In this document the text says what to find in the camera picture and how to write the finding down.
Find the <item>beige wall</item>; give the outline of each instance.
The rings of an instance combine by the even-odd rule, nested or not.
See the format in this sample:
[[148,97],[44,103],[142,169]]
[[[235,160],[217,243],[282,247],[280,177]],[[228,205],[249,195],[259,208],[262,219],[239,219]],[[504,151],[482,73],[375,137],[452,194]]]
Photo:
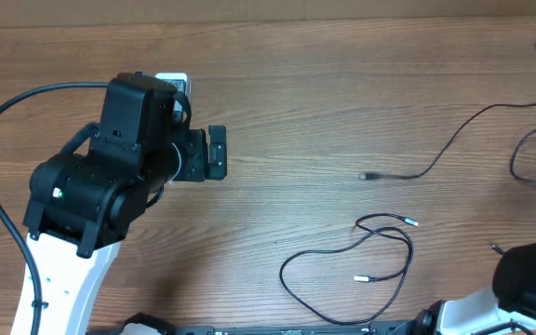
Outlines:
[[494,15],[536,0],[0,0],[0,27]]

